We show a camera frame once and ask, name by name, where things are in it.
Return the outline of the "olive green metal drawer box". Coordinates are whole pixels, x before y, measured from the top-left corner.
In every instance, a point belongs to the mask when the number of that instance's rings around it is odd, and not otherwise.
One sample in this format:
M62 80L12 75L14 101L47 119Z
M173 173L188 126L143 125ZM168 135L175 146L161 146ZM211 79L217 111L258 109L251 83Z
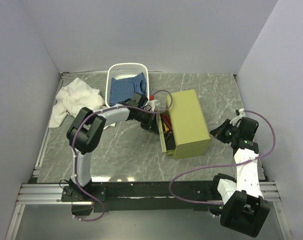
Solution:
M211 145L207 122L194 89L174 92L167 97L175 149L173 159L200 157Z

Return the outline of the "white cloth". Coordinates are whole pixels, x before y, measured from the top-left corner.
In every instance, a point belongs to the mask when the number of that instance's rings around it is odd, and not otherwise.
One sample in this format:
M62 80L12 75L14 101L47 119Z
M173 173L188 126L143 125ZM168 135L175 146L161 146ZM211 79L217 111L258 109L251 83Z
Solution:
M52 108L49 128L58 128L68 115L75 118L84 107L93 111L107 108L100 90L90 87L78 77L63 86L55 98L57 103Z

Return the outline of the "orange handled pliers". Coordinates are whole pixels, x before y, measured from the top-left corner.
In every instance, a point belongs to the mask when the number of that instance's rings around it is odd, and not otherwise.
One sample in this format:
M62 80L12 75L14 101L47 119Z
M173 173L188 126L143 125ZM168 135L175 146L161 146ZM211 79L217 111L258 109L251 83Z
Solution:
M163 132L164 135L164 139L167 140L171 135L172 135L172 131L168 130L167 132Z

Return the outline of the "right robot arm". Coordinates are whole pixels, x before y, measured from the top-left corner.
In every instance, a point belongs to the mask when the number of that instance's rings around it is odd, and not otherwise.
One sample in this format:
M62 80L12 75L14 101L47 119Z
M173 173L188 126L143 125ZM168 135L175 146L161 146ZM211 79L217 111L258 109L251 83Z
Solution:
M259 184L259 146L253 141L258 126L256 120L238 116L210 131L217 140L231 146L236 163L236 178L222 173L214 177L210 193L223 201L215 214L223 227L252 238L258 236L271 209Z

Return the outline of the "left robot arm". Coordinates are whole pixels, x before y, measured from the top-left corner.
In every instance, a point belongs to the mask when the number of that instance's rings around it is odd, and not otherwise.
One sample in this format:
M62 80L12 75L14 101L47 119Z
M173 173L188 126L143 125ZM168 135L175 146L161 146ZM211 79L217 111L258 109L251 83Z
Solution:
M106 126L135 120L142 129L158 133L157 113L147 106L148 98L135 93L114 106L103 110L81 108L69 127L66 137L73 152L73 170L69 180L69 193L79 201L91 196L91 158Z

